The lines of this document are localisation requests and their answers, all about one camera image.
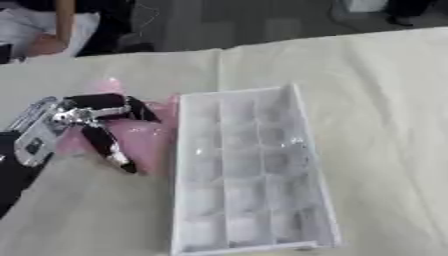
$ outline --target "table surface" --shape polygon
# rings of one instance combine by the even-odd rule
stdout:
[[[110,78],[156,100],[297,82],[344,243],[275,254],[448,254],[448,28],[45,60],[3,66],[0,77],[0,127],[41,97]],[[169,196],[162,179],[57,159],[0,222],[0,254],[165,254]]]

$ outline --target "person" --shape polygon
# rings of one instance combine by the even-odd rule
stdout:
[[[0,12],[0,43],[12,58],[74,57],[95,33],[100,0],[15,0]]]
[[[387,22],[393,25],[412,27],[410,17],[420,16],[433,0],[389,0],[386,11]]]

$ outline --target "black chair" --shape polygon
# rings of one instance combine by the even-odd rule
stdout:
[[[77,57],[113,54],[121,36],[131,33],[131,17],[135,0],[109,0],[100,11],[101,20],[97,31],[92,35]]]

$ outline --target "robotic arm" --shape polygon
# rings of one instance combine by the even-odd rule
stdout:
[[[123,118],[160,122],[143,102],[119,94],[47,97],[32,104],[0,132],[0,219],[39,176],[70,127],[81,126],[103,158],[127,173],[136,173],[134,162],[105,125]]]

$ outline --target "person's leg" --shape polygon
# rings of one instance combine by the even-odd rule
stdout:
[[[40,27],[44,28],[44,33],[56,34],[56,14],[53,12],[33,12],[33,20]],[[100,15],[96,13],[76,14],[74,17],[72,35],[69,46],[65,51],[49,56],[75,57],[81,51],[87,41],[92,37],[98,28]]]
[[[0,11],[0,43],[13,46],[12,58],[23,57],[40,33],[42,29],[33,24],[26,9]]]

